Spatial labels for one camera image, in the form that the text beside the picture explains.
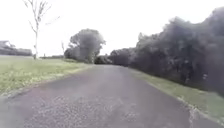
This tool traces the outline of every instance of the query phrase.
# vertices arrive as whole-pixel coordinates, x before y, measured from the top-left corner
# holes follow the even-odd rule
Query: overcast sky
[[[101,54],[113,49],[133,47],[138,34],[158,33],[175,16],[192,23],[202,22],[224,0],[51,0],[52,9],[42,26],[40,54],[62,54],[61,42],[68,43],[80,29],[98,30],[106,40]],[[34,34],[28,20],[30,12],[22,0],[0,0],[0,40],[17,47],[33,48]]]

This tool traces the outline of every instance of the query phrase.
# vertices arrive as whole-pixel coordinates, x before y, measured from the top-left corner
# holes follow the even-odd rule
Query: field
[[[224,98],[218,94],[186,87],[136,70],[133,72],[155,88],[187,103],[220,124],[224,124]]]
[[[33,60],[31,57],[0,56],[0,94],[86,67],[82,63],[59,59]]]

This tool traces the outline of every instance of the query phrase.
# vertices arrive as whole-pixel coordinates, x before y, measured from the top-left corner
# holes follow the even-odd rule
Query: tree trunk
[[[37,50],[37,39],[38,39],[38,33],[36,32],[35,34],[35,45],[34,45],[34,49],[35,49],[35,54],[33,56],[33,59],[36,60],[38,57],[38,50]]]

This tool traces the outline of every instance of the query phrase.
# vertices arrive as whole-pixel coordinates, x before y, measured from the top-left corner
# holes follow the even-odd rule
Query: distant trees
[[[133,48],[123,48],[119,50],[113,50],[108,58],[115,65],[129,66],[132,55],[134,55]]]
[[[176,17],[162,32],[138,39],[135,48],[114,50],[108,58],[188,86],[224,89],[224,8],[199,24]]]
[[[105,56],[97,56],[94,64],[112,64],[112,61],[108,58],[107,55]]]
[[[86,63],[94,63],[96,56],[100,53],[105,40],[102,35],[93,29],[83,29],[70,38],[74,44],[65,51],[65,57],[76,59]]]
[[[9,41],[0,41],[0,55],[31,56],[32,51],[30,49],[16,48]]]

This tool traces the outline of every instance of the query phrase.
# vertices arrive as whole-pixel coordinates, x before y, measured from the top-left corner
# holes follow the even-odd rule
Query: narrow road
[[[96,66],[0,101],[0,128],[222,128],[134,76]]]

